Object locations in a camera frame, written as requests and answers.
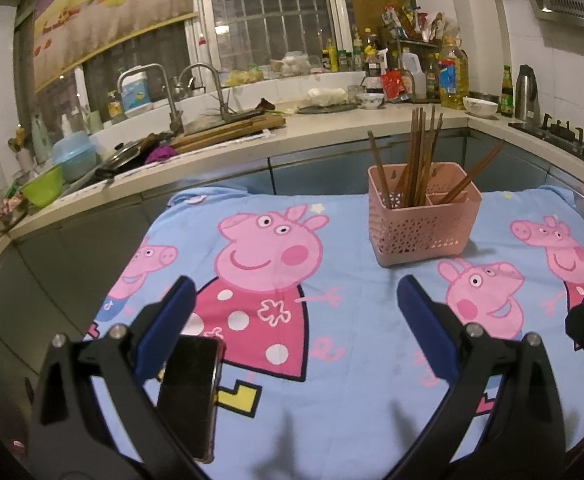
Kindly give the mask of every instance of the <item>wooden cutting board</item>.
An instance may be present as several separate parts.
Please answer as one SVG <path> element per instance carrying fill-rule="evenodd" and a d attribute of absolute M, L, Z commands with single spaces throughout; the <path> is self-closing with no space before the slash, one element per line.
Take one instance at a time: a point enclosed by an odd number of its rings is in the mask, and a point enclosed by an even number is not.
<path fill-rule="evenodd" d="M 170 145 L 181 155 L 181 153 L 194 152 L 201 148 L 214 146 L 214 144 L 255 134 L 261 130 L 271 130 L 285 125 L 286 120 L 284 117 L 277 114 L 265 114 L 236 123 L 224 124 L 198 134 L 181 135 L 174 139 Z"/>

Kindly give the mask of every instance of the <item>smartphone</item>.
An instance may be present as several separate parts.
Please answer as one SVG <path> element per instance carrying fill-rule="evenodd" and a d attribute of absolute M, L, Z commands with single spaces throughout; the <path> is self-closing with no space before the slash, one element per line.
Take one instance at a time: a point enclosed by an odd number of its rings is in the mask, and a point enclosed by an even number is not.
<path fill-rule="evenodd" d="M 216 389 L 225 351 L 221 339 L 182 335 L 168 359 L 156 409 L 194 460 L 214 459 Z"/>

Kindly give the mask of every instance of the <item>pink plastic basket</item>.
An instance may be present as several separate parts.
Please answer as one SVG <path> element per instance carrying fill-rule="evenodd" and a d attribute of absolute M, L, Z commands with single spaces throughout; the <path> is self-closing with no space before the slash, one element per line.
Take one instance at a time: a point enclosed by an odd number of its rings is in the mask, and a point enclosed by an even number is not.
<path fill-rule="evenodd" d="M 393 194 L 392 190 L 405 167 L 406 164 L 384 166 L 390 200 L 395 206 L 398 206 L 400 195 Z M 463 252 L 481 205 L 481 193 L 471 183 L 453 203 L 436 204 L 465 176 L 463 168 L 454 162 L 434 163 L 426 190 L 427 205 L 388 209 L 381 198 L 376 166 L 368 169 L 368 228 L 379 265 L 390 267 Z"/>

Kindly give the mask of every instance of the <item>metal screw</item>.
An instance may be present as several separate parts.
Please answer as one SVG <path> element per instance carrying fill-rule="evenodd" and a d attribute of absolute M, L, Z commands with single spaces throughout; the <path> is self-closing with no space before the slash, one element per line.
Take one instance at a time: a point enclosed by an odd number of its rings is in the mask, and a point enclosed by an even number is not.
<path fill-rule="evenodd" d="M 530 332 L 526 336 L 526 341 L 532 346 L 539 346 L 541 344 L 541 336 L 536 332 Z"/>
<path fill-rule="evenodd" d="M 52 346 L 54 348 L 61 348 L 61 346 L 63 346 L 64 344 L 66 344 L 67 342 L 67 336 L 65 334 L 56 334 L 53 338 L 52 338 Z"/>
<path fill-rule="evenodd" d="M 108 335 L 112 338 L 112 339 L 121 339 L 122 337 L 125 336 L 125 334 L 128 333 L 128 327 L 119 323 L 114 325 L 110 331 L 108 332 Z"/>
<path fill-rule="evenodd" d="M 485 330 L 478 323 L 468 323 L 466 325 L 466 333 L 470 337 L 481 337 Z"/>

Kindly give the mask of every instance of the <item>white countertop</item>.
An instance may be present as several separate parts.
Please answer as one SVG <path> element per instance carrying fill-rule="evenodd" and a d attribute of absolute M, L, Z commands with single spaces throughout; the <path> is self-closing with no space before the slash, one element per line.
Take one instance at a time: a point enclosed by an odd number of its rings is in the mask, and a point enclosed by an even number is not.
<path fill-rule="evenodd" d="M 339 114 L 294 115 L 287 125 L 274 130 L 269 138 L 246 140 L 179 155 L 166 162 L 153 164 L 121 175 L 110 185 L 101 182 L 57 200 L 39 213 L 29 216 L 8 234 L 16 240 L 54 222 L 88 211 L 115 200 L 146 192 L 201 173 L 230 166 L 248 164 L 267 157 L 299 152 L 368 137 L 387 137 L 410 131 L 414 105 L 387 105 L 381 110 L 357 109 Z M 551 144 L 508 127 L 507 119 L 479 119 L 463 111 L 437 107 L 444 113 L 443 129 L 470 128 L 489 134 L 543 158 L 584 182 L 584 162 Z M 0 253 L 9 245 L 8 237 L 0 237 Z"/>

